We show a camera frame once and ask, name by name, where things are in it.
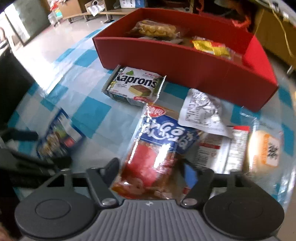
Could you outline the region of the red blue shrimp snack packet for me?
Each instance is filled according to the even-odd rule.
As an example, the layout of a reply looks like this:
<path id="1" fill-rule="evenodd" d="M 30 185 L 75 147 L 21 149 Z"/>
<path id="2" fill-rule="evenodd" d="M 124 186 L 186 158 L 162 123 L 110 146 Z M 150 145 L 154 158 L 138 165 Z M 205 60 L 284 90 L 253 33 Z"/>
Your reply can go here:
<path id="1" fill-rule="evenodd" d="M 145 105 L 125 161 L 111 188 L 127 199 L 180 199 L 175 165 L 203 131 L 178 124 L 179 114 L 155 103 Z"/>

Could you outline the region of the white sachet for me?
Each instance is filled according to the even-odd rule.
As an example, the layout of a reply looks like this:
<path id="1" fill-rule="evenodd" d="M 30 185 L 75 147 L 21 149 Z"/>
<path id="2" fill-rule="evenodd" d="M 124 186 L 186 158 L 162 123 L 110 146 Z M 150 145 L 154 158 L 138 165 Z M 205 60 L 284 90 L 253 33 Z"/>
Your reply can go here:
<path id="1" fill-rule="evenodd" d="M 178 117 L 178 124 L 200 131 L 233 138 L 232 130 L 220 116 L 220 101 L 197 89 L 189 89 Z"/>

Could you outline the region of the orange plastic bag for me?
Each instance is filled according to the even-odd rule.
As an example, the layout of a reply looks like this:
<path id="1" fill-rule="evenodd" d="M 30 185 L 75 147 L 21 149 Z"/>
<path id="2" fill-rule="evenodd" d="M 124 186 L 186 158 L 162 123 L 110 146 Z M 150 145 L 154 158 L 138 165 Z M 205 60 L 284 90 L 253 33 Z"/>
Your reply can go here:
<path id="1" fill-rule="evenodd" d="M 251 1 L 195 1 L 194 10 L 230 20 L 234 27 L 249 28 L 252 23 Z"/>

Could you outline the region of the waffle snack packet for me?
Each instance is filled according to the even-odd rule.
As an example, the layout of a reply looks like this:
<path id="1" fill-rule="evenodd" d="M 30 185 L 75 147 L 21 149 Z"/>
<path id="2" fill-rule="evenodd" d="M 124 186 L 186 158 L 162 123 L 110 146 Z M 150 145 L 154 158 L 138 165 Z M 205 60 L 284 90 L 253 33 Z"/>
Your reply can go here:
<path id="1" fill-rule="evenodd" d="M 151 20 L 138 21 L 128 31 L 128 34 L 135 37 L 149 37 L 160 40 L 174 40 L 181 37 L 181 33 L 176 26 Z"/>

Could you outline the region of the blue coconut snack packet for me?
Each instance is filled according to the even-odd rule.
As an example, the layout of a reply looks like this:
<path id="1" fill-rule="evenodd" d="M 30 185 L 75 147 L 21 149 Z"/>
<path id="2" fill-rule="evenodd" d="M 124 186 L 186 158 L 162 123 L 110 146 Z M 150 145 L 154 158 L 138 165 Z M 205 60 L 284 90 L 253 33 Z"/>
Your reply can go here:
<path id="1" fill-rule="evenodd" d="M 70 116 L 59 109 L 46 131 L 37 142 L 37 156 L 44 159 L 60 158 L 71 154 L 85 139 L 85 134 L 77 128 Z"/>

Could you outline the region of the red cardboard box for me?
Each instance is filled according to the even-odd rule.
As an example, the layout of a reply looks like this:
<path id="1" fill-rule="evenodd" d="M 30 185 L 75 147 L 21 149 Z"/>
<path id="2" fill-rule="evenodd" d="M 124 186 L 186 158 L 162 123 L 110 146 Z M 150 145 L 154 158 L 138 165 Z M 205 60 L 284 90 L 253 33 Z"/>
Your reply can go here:
<path id="1" fill-rule="evenodd" d="M 242 56 L 241 63 L 192 47 L 130 38 L 138 21 L 171 24 L 186 37 L 199 36 L 225 44 Z M 165 75 L 168 82 L 195 88 L 251 111 L 259 111 L 278 90 L 267 55 L 254 34 L 228 20 L 207 14 L 141 8 L 113 22 L 93 42 L 102 66 L 128 66 Z"/>

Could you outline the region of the Kaprons wafer packet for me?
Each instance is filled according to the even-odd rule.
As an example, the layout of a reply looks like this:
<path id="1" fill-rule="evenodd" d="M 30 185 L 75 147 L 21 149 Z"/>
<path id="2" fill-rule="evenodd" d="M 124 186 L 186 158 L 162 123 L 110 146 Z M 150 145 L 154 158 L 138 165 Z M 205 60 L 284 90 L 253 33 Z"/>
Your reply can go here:
<path id="1" fill-rule="evenodd" d="M 159 99 L 165 80 L 157 73 L 118 65 L 102 92 L 113 100 L 142 107 Z"/>

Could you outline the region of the red yellow snack packet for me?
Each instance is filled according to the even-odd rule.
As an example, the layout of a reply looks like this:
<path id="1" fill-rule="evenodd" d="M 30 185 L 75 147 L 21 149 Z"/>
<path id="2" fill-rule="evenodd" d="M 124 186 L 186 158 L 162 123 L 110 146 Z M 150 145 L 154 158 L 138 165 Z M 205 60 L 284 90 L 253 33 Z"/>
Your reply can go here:
<path id="1" fill-rule="evenodd" d="M 242 56 L 240 54 L 236 53 L 225 44 L 219 42 L 214 42 L 212 40 L 196 36 L 193 38 L 192 44 L 193 47 L 198 51 L 202 51 L 232 61 L 242 60 Z"/>

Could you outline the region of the blue white checkered cloth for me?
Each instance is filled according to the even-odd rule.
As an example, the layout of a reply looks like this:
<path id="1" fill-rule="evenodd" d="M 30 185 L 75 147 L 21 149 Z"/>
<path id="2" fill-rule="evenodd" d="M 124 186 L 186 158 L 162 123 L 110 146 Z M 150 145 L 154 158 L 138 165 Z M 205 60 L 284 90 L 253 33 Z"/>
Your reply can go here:
<path id="1" fill-rule="evenodd" d="M 70 116 L 85 141 L 73 155 L 73 170 L 121 157 L 140 117 L 136 106 L 116 102 L 102 93 L 111 71 L 102 67 L 92 38 L 102 25 L 48 28 L 15 56 L 34 77 L 35 83 L 11 115 L 8 125 L 44 135 L 59 109 Z M 280 85 L 273 98 L 256 113 L 261 125 L 270 125 L 283 138 L 279 169 L 259 184 L 288 207 L 295 183 L 295 78 L 269 56 Z"/>

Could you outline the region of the clear bun packet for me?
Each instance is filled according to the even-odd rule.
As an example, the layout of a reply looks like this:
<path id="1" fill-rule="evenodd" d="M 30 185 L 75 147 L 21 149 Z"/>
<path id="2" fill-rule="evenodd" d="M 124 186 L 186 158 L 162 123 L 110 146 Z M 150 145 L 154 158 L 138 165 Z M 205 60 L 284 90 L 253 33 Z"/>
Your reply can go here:
<path id="1" fill-rule="evenodd" d="M 272 118 L 240 112 L 241 123 L 251 127 L 247 147 L 248 175 L 261 186 L 271 185 L 280 170 L 283 132 Z"/>

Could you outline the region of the white red barcode packet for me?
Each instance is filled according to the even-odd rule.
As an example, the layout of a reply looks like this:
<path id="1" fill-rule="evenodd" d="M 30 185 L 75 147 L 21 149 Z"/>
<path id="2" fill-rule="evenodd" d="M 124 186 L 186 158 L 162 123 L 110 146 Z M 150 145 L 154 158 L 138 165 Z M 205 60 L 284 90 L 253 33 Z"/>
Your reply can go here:
<path id="1" fill-rule="evenodd" d="M 249 126 L 229 126 L 233 138 L 204 133 L 196 144 L 189 148 L 184 159 L 190 161 L 195 167 L 206 167 L 217 175 L 228 175 L 230 172 L 241 172 L 246 156 L 249 139 Z M 185 187 L 186 195 L 194 186 L 196 180 L 194 171 L 186 166 Z"/>

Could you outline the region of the white blue cardboard box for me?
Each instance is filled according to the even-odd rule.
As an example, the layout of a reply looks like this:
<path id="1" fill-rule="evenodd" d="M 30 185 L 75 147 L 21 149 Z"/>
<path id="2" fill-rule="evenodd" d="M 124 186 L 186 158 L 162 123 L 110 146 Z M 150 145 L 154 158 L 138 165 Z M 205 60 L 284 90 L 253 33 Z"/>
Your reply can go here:
<path id="1" fill-rule="evenodd" d="M 120 0 L 121 8 L 145 8 L 147 7 L 146 0 Z"/>

